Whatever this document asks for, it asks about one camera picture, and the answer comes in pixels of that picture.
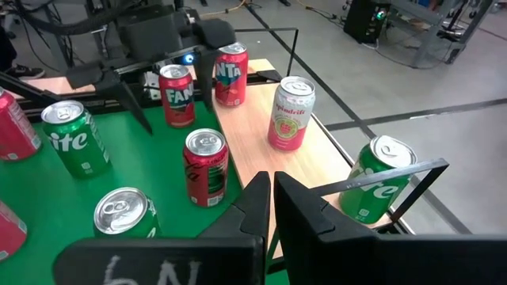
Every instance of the concrete floor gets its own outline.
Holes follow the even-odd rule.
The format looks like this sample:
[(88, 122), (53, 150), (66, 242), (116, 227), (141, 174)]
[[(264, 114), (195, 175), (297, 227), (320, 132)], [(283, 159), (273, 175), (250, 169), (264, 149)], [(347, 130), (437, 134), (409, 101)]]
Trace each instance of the concrete floor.
[[(197, 0), (187, 6), (201, 13), (230, 8), (233, 0), (208, 0), (201, 7)], [(258, 15), (272, 28), (297, 27), (299, 41), (296, 53), (362, 120), (399, 113), (463, 105), (507, 98), (507, 13), (489, 15), (482, 29), (475, 33), (467, 49), (451, 65), (437, 64), (431, 70), (413, 70), (392, 63), (375, 51), (356, 43), (336, 25), (316, 13), (305, 10), (292, 0), (291, 7), (274, 0), (256, 0), (261, 5)], [(342, 14), (342, 1), (315, 0), (311, 5)], [(84, 18), (84, 10), (72, 5), (58, 5), (64, 19)], [(220, 15), (237, 29), (263, 28), (245, 8)], [(18, 38), (13, 42), (20, 54), (19, 62), (41, 67), (27, 45), (22, 27), (15, 28)], [(290, 46), (293, 33), (279, 36)], [(32, 43), (40, 57), (55, 65), (47, 48), (30, 29)], [(398, 61), (408, 63), (414, 50), (393, 45), (406, 34), (390, 29), (380, 39), (379, 51)], [(89, 61), (97, 58), (90, 36), (74, 36), (75, 51)], [(267, 32), (238, 34), (238, 40), (249, 48), (250, 58), (267, 58), (282, 74), (289, 54)], [(426, 66), (438, 63), (428, 60)], [(48, 72), (56, 76), (57, 72)], [(296, 62), (292, 74), (310, 75)], [(351, 121), (322, 86), (317, 88), (314, 112), (324, 124)], [(375, 124), (370, 128), (377, 135), (391, 135), (411, 145), (421, 161), (445, 158), (451, 166), (431, 187), (434, 195), (472, 233), (507, 233), (507, 106), (500, 105), (469, 112), (431, 116)], [(368, 142), (357, 127), (332, 131), (345, 149), (356, 157)], [(406, 214), (406, 221), (416, 233), (454, 233), (426, 199), (420, 199)]]

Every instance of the black floor line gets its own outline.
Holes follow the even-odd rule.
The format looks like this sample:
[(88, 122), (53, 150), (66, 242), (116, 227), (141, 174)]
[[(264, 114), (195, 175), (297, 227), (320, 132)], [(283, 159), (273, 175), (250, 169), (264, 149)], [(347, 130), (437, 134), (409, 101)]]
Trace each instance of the black floor line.
[[(498, 105), (504, 105), (507, 104), (507, 98), (502, 99), (495, 99), (490, 101), (483, 101), (478, 103), (470, 103), (470, 104), (461, 104), (456, 106), (450, 106), (450, 107), (443, 107), (443, 108), (433, 108), (428, 110), (422, 110), (422, 111), (415, 111), (415, 112), (406, 112), (402, 114), (397, 115), (389, 115), (389, 116), (379, 116), (376, 118), (371, 119), (363, 119), (363, 123), (370, 126), (373, 124), (385, 124), (385, 123), (391, 123), (396, 122), (400, 120), (412, 120), (412, 119), (419, 119), (419, 118), (425, 118), (430, 116), (438, 116), (438, 115), (448, 115), (452, 113), (457, 112), (468, 112), (468, 111), (477, 111), (483, 108), (489, 108), (494, 107)], [(326, 125), (326, 128), (329, 131), (338, 131), (338, 130), (345, 130), (351, 127), (359, 127), (359, 124), (355, 121), (350, 122), (344, 122), (344, 123), (330, 123)]]
[[(270, 29), (269, 25), (255, 12), (252, 7), (246, 7), (255, 19), (266, 29)], [(291, 48), (276, 34), (274, 31), (269, 31), (271, 36), (285, 48), (290, 54)], [(319, 84), (326, 93), (345, 111), (345, 113), (354, 120), (354, 123), (358, 124), (358, 127), (365, 133), (370, 139), (376, 137), (375, 133), (363, 122), (363, 120), (295, 53), (294, 59), (299, 65)], [(420, 182), (415, 176), (411, 180), (412, 183), (418, 184)], [(460, 234), (469, 234), (470, 230), (428, 189), (423, 195), (431, 206), (439, 212), (445, 221), (454, 228), (454, 230)]]

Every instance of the wooden table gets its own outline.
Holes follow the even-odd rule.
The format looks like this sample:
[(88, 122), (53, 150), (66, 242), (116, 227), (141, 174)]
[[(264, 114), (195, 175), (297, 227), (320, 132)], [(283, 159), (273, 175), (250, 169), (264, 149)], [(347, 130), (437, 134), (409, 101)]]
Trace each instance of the wooden table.
[[(190, 69), (193, 77), (196, 78), (193, 68)], [(249, 61), (249, 74), (273, 69), (273, 65), (267, 59)], [(57, 94), (94, 91), (91, 85), (72, 89), (65, 78), (43, 78), (30, 80), (28, 83)], [(268, 126), (277, 86), (276, 83), (248, 86), (246, 102), (236, 108), (225, 108), (215, 104), (215, 112), (231, 149), (231, 157), (242, 187), (247, 186), (258, 171), (268, 171), (272, 181), (275, 171), (285, 171), (308, 188), (345, 180), (349, 175), (350, 166), (330, 141), (325, 133), (326, 130), (318, 125), (314, 117), (311, 118), (307, 127), (303, 145), (298, 150), (283, 152), (269, 145)], [(339, 208), (338, 195), (333, 194), (323, 198)], [(384, 215), (377, 223), (366, 226), (375, 228), (389, 222), (389, 218)], [(275, 229), (272, 198), (269, 242), (273, 238)], [(283, 253), (278, 244), (274, 257), (282, 256)]]

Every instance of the green tablecloth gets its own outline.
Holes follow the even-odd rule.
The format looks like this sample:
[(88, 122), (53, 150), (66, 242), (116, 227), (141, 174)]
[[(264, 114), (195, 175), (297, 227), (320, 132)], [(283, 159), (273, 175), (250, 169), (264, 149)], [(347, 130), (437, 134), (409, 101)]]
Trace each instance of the green tablecloth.
[(1, 284), (53, 284), (51, 266), (56, 255), (73, 241), (93, 236), (95, 205), (115, 188), (136, 187), (152, 198), (162, 236), (172, 238), (195, 237), (239, 195), (241, 186), (230, 161), (222, 203), (201, 208), (187, 197), (182, 157), (185, 137), (197, 128), (219, 130), (217, 119), (202, 103), (196, 104), (196, 122), (183, 129), (168, 127), (162, 108), (144, 112), (153, 136), (128, 112), (94, 117), (112, 161), (112, 168), (98, 177), (74, 179), (39, 123), (35, 128), (43, 138), (43, 149), (25, 161), (0, 163), (0, 200), (25, 221), (29, 231), (23, 247), (0, 263)]

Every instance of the table surface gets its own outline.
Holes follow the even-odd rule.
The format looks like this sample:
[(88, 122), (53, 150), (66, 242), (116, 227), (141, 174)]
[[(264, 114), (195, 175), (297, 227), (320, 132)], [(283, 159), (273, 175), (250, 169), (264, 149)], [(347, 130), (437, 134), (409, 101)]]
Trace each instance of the table surface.
[[(249, 73), (273, 69), (266, 59), (249, 61)], [(29, 83), (54, 93), (93, 91), (92, 86), (73, 90), (65, 78), (45, 78)], [(183, 129), (167, 127), (161, 108), (146, 109), (144, 112), (154, 129), (153, 136), (149, 136), (128, 112), (95, 116), (111, 154), (112, 168), (90, 180), (72, 178), (44, 139), (43, 149), (34, 157), (0, 164), (0, 200), (9, 205), (29, 229), (24, 246), (0, 264), (0, 280), (15, 279), (13, 283), (23, 285), (52, 284), (51, 265), (55, 256), (73, 241), (93, 236), (95, 205), (115, 188), (136, 187), (153, 199), (163, 237), (192, 238), (228, 208), (257, 171), (267, 170), (273, 174), (283, 170), (307, 187), (344, 180), (350, 167), (313, 119), (299, 150), (287, 153), (269, 146), (266, 135), (276, 87), (277, 84), (248, 86), (245, 104), (237, 108), (215, 105), (216, 116), (198, 102), (196, 122)], [(40, 124), (34, 127), (44, 138)], [(185, 137), (202, 127), (221, 128), (231, 148), (227, 194), (224, 201), (213, 208), (197, 207), (189, 201), (182, 167)], [(337, 206), (337, 195), (325, 199)], [(273, 206), (271, 212), (270, 238), (276, 226)], [(279, 246), (275, 257), (281, 255)], [(31, 268), (30, 274), (24, 274), (26, 268)]]

